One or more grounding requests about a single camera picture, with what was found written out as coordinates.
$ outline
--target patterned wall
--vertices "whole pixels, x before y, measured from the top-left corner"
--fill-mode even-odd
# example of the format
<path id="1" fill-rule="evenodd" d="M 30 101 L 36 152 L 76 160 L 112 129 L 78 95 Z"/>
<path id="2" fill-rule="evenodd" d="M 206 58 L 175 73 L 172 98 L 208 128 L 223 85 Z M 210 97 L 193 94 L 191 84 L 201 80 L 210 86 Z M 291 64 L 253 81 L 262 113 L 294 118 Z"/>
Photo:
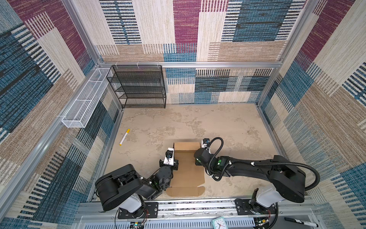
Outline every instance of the patterned wall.
<path id="1" fill-rule="evenodd" d="M 167 103 L 255 103 L 272 69 L 163 69 Z"/>
<path id="2" fill-rule="evenodd" d="M 276 61 L 306 0 L 72 0 L 105 62 Z"/>
<path id="3" fill-rule="evenodd" d="M 0 7 L 2 191 L 93 61 L 61 0 L 0 0 Z"/>
<path id="4" fill-rule="evenodd" d="M 0 0 L 0 192 L 94 63 L 61 0 Z M 68 228 L 117 114 L 105 91 L 88 126 L 63 128 L 0 228 Z"/>
<path id="5" fill-rule="evenodd" d="M 63 127 L 0 228 L 70 228 L 86 202 L 118 108 L 106 89 L 84 129 Z"/>
<path id="6" fill-rule="evenodd" d="M 366 228 L 366 1 L 320 0 L 261 106 L 283 153 L 316 168 L 328 228 Z"/>

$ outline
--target white mesh basket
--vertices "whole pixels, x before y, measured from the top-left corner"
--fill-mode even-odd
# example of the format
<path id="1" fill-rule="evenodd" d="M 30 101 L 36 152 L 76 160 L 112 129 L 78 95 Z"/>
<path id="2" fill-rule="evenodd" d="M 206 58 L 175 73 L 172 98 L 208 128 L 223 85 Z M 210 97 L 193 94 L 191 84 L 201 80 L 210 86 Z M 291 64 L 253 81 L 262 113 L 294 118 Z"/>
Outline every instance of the white mesh basket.
<path id="1" fill-rule="evenodd" d="M 62 118 L 62 123 L 67 128 L 85 128 L 92 116 L 98 101 L 108 85 L 107 75 L 112 72 L 109 68 L 98 68 L 90 77 L 70 109 Z"/>

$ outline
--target clock face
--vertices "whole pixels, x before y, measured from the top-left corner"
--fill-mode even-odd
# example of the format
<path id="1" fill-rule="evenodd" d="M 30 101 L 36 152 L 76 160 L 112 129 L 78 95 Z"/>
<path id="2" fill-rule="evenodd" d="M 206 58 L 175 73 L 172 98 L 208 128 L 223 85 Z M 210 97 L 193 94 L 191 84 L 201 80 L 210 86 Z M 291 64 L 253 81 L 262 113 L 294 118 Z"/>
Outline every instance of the clock face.
<path id="1" fill-rule="evenodd" d="M 227 229 L 225 219 L 223 217 L 214 219 L 212 223 L 215 229 Z"/>

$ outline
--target black marker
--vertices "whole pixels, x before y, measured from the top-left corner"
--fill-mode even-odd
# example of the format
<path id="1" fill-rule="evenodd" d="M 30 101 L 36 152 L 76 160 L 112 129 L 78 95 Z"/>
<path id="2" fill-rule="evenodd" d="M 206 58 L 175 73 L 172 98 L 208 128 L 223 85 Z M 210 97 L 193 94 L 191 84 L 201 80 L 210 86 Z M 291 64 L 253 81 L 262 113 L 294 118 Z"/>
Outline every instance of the black marker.
<path id="1" fill-rule="evenodd" d="M 308 222 L 308 221 L 303 221 L 303 220 L 299 220 L 299 219 L 293 219 L 293 218 L 287 218 L 285 217 L 286 221 L 290 221 L 290 222 L 294 222 L 294 223 L 298 223 L 298 224 L 303 224 L 303 225 L 307 225 L 307 226 L 312 226 L 315 228 L 318 228 L 319 225 L 316 223 L 312 223 L 312 222 Z"/>

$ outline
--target cardboard flap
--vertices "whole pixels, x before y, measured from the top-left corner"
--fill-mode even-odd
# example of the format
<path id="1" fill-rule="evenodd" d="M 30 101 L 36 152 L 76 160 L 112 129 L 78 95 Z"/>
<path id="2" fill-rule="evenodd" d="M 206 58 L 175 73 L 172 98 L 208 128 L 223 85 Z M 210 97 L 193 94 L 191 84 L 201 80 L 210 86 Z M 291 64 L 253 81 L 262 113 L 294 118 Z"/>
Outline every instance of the cardboard flap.
<path id="1" fill-rule="evenodd" d="M 174 142 L 174 153 L 194 154 L 200 147 L 199 142 Z"/>
<path id="2" fill-rule="evenodd" d="M 205 187 L 170 187 L 166 190 L 168 196 L 173 197 L 192 197 L 200 196 L 205 192 Z"/>
<path id="3" fill-rule="evenodd" d="M 166 193 L 172 197 L 200 196 L 205 192 L 205 168 L 195 165 L 194 153 L 201 147 L 199 142 L 175 142 L 174 159 L 179 161 L 178 171 Z"/>
<path id="4" fill-rule="evenodd" d="M 194 161 L 179 161 L 178 171 L 173 171 L 170 187 L 197 187 L 205 183 L 205 168 Z"/>

